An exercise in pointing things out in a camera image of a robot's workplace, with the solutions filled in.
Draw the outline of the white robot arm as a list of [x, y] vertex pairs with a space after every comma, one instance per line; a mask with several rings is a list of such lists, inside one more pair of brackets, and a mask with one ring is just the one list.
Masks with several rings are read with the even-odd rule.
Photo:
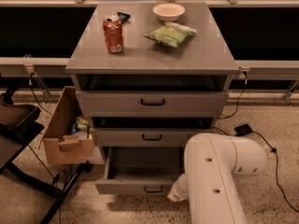
[[248, 224], [233, 175], [257, 175], [267, 153], [257, 142], [238, 136], [200, 133], [184, 149], [184, 173], [167, 198], [189, 201], [192, 224]]

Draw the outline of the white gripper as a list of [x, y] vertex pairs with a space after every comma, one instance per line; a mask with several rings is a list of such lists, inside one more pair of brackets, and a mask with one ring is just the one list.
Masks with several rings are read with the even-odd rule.
[[188, 199], [187, 178], [185, 174], [179, 176], [172, 185], [167, 198], [172, 202], [182, 202]]

